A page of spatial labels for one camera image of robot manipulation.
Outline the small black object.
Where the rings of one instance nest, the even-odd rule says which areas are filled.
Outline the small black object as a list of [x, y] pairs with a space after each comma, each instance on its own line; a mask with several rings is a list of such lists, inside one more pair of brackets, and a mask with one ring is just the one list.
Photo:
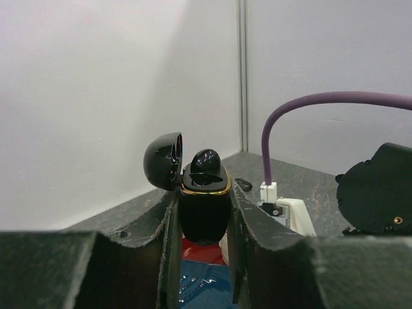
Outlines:
[[253, 188], [253, 185], [250, 182], [242, 178], [235, 178], [234, 180], [242, 188], [244, 192], [250, 192]]

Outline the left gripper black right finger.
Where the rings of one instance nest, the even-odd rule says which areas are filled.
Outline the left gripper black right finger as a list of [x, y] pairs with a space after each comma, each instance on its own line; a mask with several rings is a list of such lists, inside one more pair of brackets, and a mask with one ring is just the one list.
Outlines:
[[411, 238], [305, 237], [230, 191], [232, 299], [240, 308], [410, 308]]

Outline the black earbud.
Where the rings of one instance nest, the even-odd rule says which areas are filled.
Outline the black earbud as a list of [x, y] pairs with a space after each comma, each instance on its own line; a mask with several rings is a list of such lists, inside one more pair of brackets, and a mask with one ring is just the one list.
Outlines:
[[193, 173], [206, 173], [220, 170], [221, 158], [213, 149], [203, 149], [195, 154], [191, 162]]

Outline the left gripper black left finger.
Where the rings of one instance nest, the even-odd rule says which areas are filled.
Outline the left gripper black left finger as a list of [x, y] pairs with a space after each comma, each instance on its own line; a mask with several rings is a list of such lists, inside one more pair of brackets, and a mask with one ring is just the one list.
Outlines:
[[177, 195], [128, 226], [1, 233], [2, 308], [178, 308]]

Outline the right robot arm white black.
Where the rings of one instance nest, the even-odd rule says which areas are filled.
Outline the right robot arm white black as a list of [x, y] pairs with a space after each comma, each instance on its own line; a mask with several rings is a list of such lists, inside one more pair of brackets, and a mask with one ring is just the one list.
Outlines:
[[411, 235], [411, 148], [385, 143], [335, 177], [344, 235]]

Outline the black earbud charging case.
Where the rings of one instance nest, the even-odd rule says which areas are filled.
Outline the black earbud charging case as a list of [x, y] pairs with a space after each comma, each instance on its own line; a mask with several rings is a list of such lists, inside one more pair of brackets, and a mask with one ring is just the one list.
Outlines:
[[150, 184], [178, 195], [178, 215], [184, 236], [195, 245], [218, 243], [227, 230], [230, 216], [231, 177], [220, 170], [193, 173], [183, 166], [180, 132], [156, 138], [145, 150], [144, 174]]

